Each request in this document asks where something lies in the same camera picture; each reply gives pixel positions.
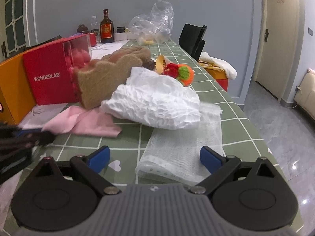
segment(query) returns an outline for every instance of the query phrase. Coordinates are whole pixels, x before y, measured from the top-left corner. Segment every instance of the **floor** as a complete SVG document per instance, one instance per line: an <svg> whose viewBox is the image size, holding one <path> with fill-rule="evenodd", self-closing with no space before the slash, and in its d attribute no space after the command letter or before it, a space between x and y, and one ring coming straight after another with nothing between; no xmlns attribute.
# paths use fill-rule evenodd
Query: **floor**
<svg viewBox="0 0 315 236"><path fill-rule="evenodd" d="M299 110L284 108L263 87L251 82L244 113L257 127L296 194L304 226L315 229L315 126Z"/></svg>

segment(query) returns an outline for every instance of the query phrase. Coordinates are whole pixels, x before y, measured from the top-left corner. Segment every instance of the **brown liquor bottle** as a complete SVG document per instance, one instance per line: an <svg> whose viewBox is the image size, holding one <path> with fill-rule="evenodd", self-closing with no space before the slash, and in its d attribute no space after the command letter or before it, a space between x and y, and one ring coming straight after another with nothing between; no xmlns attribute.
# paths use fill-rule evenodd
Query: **brown liquor bottle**
<svg viewBox="0 0 315 236"><path fill-rule="evenodd" d="M114 42L114 24L108 18L108 9L104 10L104 19L100 23L100 41L101 43Z"/></svg>

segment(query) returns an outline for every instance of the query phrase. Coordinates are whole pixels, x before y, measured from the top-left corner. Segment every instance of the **green checkered tablecloth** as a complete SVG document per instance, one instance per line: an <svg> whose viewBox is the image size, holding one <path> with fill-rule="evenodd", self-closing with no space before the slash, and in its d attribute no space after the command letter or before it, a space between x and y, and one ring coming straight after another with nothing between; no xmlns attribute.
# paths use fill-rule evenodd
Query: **green checkered tablecloth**
<svg viewBox="0 0 315 236"><path fill-rule="evenodd" d="M135 41L129 41L125 46L130 47L136 44ZM192 88L198 93L200 100L217 104L221 107L222 140L226 155L235 155L243 161L255 161L259 156L266 156L284 177L270 149L250 120L238 105L232 101L229 94L193 58L187 55L173 41L160 45L150 45L149 49L152 58L157 58L160 54L163 54L174 63L189 65L195 72ZM105 179L122 190L127 184L131 183L158 183L138 178L134 173L153 128L128 120L114 119L114 122L122 128L122 132L114 139L71 134L57 136L53 144L42 147L38 155L34 157L34 162L23 170L19 185L42 157L52 156L58 161L69 160L76 154L88 155L103 145L109 146L111 150L110 162L115 161L111 167L104 169L100 173ZM302 225L301 216L298 214L292 227L295 231L298 231ZM17 229L17 224L11 211L9 211L4 229L8 233L13 233Z"/></svg>

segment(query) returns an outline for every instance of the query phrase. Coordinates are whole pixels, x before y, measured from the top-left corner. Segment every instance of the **beige sofa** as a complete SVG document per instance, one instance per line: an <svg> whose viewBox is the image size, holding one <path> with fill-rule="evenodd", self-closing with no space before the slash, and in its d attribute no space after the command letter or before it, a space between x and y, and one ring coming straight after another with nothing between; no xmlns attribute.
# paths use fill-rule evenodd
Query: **beige sofa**
<svg viewBox="0 0 315 236"><path fill-rule="evenodd" d="M315 75L307 73L294 100L315 119Z"/></svg>

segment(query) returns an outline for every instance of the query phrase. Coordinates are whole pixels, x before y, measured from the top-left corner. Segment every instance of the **clear plastic bottle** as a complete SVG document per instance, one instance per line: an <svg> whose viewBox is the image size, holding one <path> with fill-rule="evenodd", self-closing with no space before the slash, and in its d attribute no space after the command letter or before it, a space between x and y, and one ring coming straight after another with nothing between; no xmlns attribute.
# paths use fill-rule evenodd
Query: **clear plastic bottle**
<svg viewBox="0 0 315 236"><path fill-rule="evenodd" d="M100 25L97 23L96 16L92 16L91 33L95 33L96 43L100 43Z"/></svg>

